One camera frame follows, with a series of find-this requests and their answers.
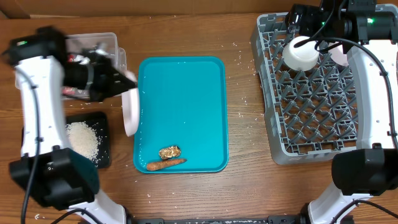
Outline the red snack wrapper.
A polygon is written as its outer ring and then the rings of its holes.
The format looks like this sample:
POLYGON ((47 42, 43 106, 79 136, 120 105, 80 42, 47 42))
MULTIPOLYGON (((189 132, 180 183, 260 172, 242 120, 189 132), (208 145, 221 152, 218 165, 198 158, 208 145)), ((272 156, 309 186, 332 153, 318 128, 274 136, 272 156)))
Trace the red snack wrapper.
MULTIPOLYGON (((69 62, 74 62, 75 58, 76 58, 75 55, 70 54, 68 56, 68 61, 69 62)), ((70 86, 65 86, 65 87, 63 87, 62 93, 64 95, 74 95, 76 93, 76 88, 70 87, 70 86)))

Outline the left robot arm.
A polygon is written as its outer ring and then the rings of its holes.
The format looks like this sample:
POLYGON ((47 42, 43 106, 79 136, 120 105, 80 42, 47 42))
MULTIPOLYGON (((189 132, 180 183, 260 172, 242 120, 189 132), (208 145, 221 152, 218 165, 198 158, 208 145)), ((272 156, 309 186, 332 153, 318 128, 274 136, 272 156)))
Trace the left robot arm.
POLYGON ((9 164, 9 172, 24 198, 88 223, 132 223, 128 209, 101 190, 95 165, 72 149, 62 89, 86 90, 91 102, 102 102, 137 93, 137 81, 117 70, 98 47, 83 50, 88 63, 71 61, 67 36, 54 27, 11 40, 5 53, 15 70, 24 115, 21 158, 9 164))

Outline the pale green bowl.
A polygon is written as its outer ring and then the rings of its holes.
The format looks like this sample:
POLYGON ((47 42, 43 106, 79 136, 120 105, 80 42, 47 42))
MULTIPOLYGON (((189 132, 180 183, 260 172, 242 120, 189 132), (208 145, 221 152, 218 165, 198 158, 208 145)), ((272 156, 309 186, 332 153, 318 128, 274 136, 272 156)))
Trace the pale green bowl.
POLYGON ((284 47, 282 57, 286 66, 296 71, 308 71, 315 67, 319 58, 319 52, 315 49, 315 41, 294 47, 298 42, 307 39, 306 36, 295 37, 284 47))

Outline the carrot piece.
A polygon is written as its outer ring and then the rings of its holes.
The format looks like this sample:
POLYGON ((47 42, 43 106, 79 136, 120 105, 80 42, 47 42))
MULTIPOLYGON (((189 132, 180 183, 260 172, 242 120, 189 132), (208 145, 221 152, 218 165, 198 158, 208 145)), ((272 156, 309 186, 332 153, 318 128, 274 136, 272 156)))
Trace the carrot piece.
POLYGON ((183 164, 186 162, 186 159, 169 159, 169 160, 164 160, 164 161, 159 161, 159 162, 151 162, 146 165, 146 169, 148 171, 156 171, 156 170, 161 170, 165 169, 168 167, 176 166, 179 164, 183 164))

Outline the brown food scrap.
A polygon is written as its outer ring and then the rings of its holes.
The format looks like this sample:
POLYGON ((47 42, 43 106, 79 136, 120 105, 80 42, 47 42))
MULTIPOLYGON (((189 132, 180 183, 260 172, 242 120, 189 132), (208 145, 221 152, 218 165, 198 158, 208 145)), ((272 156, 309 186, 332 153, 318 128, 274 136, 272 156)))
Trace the brown food scrap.
POLYGON ((179 157, 181 150, 178 146, 169 146, 159 151, 159 156, 162 160, 168 160, 174 157, 179 157))

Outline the small white bowl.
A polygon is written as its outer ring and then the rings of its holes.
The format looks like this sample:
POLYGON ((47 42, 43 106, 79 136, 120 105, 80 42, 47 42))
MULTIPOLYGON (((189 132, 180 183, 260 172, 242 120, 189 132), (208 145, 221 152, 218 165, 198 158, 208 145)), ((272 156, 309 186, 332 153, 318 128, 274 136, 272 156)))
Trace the small white bowl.
POLYGON ((331 53, 331 59, 335 63, 341 66, 348 66, 348 60, 347 60, 347 55, 343 53, 343 47, 341 45, 329 50, 329 53, 331 53))

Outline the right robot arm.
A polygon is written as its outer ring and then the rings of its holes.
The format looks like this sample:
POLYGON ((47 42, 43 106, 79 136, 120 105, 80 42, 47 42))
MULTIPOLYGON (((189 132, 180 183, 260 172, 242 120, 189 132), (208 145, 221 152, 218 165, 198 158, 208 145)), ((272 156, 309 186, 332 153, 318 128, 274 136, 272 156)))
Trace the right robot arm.
POLYGON ((337 154, 332 181, 305 205, 297 223, 352 223, 350 212, 397 188, 397 7, 376 1, 294 4, 285 17, 290 33, 317 52, 342 46, 354 78, 358 115, 356 149, 337 154))

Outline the large white plate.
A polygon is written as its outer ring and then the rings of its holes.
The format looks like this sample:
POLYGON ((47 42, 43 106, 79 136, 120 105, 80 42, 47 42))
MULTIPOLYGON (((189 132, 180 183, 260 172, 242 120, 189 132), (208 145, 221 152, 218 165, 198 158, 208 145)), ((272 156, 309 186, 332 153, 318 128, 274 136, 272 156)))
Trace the large white plate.
POLYGON ((124 129, 127 137, 135 135, 139 127, 139 89, 133 88, 121 94, 124 129))

